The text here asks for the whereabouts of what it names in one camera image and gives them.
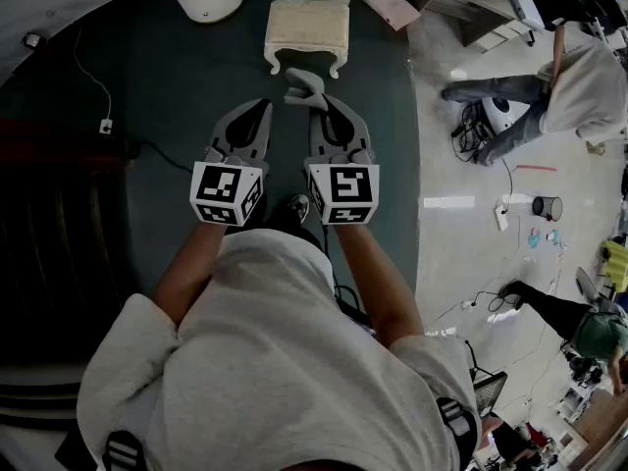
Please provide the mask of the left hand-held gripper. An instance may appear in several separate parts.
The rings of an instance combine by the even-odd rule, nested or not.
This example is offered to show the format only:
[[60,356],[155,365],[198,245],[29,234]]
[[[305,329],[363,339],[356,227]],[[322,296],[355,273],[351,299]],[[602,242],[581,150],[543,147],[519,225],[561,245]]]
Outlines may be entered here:
[[273,103],[240,104],[215,125],[203,161],[192,171],[189,203],[200,222],[243,227],[264,193]]

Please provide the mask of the person's left forearm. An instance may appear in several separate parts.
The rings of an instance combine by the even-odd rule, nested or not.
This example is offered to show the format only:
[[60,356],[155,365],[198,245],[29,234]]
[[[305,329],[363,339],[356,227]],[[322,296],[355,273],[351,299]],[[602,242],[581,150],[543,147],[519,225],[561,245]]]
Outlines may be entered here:
[[226,230],[199,223],[159,280],[151,299],[176,327],[209,283]]

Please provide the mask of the white rolling cabinet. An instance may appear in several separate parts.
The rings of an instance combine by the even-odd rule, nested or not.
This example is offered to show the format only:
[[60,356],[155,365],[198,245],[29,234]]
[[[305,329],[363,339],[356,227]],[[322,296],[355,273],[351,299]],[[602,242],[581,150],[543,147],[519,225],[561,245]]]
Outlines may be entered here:
[[545,23],[533,0],[510,0],[517,19],[533,30],[543,31]]

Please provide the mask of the yellow-green cloth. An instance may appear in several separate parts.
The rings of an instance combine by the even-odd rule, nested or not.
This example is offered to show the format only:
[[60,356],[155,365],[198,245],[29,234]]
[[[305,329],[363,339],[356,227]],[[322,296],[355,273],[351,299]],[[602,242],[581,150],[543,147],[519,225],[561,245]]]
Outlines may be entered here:
[[602,258],[605,260],[604,274],[611,280],[616,292],[628,288],[628,248],[608,240],[602,243]]

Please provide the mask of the cream upholstered footstool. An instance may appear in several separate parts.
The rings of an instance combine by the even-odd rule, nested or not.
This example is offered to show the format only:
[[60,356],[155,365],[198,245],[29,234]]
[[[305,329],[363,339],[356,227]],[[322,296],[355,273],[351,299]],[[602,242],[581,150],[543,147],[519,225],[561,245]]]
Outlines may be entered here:
[[328,52],[336,57],[330,66],[332,79],[348,59],[349,7],[344,4],[314,0],[275,0],[270,5],[263,55],[277,75],[281,50]]

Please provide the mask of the person's right forearm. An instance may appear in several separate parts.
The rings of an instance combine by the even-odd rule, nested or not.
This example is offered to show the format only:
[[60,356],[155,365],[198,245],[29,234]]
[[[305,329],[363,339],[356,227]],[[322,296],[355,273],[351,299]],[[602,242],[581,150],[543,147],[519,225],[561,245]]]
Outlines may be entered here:
[[365,225],[335,227],[363,307],[379,341],[389,347],[397,340],[424,334],[423,323],[406,280]]

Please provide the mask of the grey wooden shelf desk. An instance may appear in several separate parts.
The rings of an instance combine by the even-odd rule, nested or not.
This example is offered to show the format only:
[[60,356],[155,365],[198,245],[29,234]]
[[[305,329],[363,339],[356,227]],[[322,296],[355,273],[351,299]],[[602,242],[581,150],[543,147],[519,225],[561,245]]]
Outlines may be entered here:
[[530,38],[532,29],[516,16],[510,0],[409,0],[421,13],[456,19],[460,42],[482,52],[514,38]]

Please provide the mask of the person's grey shirt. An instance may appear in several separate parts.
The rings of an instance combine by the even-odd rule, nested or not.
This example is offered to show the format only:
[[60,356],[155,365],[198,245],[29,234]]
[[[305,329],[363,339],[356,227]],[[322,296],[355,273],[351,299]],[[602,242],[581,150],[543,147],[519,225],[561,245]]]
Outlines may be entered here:
[[156,471],[464,471],[482,428],[463,345],[385,347],[332,285],[317,247],[260,229],[225,237],[178,327],[132,295],[83,374],[91,455],[111,466],[129,435]]

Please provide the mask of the person's dark shoe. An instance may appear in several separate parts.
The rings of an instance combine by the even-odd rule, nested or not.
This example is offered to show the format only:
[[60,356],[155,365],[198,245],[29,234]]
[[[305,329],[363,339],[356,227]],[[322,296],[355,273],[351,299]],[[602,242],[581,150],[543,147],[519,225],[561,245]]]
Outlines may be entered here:
[[310,201],[305,194],[293,196],[286,206],[288,217],[293,223],[302,225],[309,214]]

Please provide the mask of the pink flat box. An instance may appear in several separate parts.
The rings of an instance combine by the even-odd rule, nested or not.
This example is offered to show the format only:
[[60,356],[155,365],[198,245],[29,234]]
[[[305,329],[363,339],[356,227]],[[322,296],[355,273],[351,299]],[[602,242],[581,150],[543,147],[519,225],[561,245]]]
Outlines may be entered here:
[[392,29],[399,31],[417,21],[421,14],[406,0],[362,0]]

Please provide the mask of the black mesh panel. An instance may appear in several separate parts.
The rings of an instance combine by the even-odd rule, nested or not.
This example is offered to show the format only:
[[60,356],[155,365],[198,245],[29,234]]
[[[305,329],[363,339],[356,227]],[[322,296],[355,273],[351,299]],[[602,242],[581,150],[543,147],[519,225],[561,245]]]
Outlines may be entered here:
[[507,373],[500,371],[483,378],[473,385],[478,412],[482,419],[492,413],[507,378]]

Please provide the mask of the dark wooden staircase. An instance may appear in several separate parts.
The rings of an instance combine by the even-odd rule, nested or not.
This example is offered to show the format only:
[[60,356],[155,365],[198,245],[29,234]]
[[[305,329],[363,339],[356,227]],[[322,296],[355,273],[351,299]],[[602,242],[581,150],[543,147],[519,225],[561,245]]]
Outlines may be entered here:
[[70,410],[134,286],[118,136],[0,118],[0,413]]

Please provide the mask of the grey wiping cloth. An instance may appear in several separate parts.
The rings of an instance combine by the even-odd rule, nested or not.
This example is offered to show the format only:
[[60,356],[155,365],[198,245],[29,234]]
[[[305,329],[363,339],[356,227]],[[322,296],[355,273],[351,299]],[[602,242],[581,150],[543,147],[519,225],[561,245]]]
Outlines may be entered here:
[[286,104],[328,111],[325,84],[320,77],[305,70],[288,68],[286,78],[289,83],[288,92],[284,96]]

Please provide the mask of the black mesh waste bin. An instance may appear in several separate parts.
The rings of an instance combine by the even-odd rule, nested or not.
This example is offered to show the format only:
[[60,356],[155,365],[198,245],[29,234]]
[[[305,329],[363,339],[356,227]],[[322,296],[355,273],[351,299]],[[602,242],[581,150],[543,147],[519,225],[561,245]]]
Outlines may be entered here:
[[563,212],[563,203],[560,197],[536,196],[532,202],[532,213],[546,219],[548,222],[557,222]]

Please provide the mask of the person's black trousers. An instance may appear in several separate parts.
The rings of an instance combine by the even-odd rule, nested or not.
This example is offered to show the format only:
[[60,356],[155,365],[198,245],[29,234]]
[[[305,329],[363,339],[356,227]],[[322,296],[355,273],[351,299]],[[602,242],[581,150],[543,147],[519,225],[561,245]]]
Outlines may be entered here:
[[288,200],[277,205],[268,220],[255,220],[252,221],[251,228],[252,229],[270,229],[276,230],[279,232],[283,232],[284,234],[290,236],[296,236],[303,240],[306,240],[317,247],[320,251],[322,251],[325,255],[327,252],[324,249],[324,246],[321,244],[319,239],[315,237],[310,231],[308,231],[303,224],[298,225],[297,223],[293,223],[288,217],[287,204]]

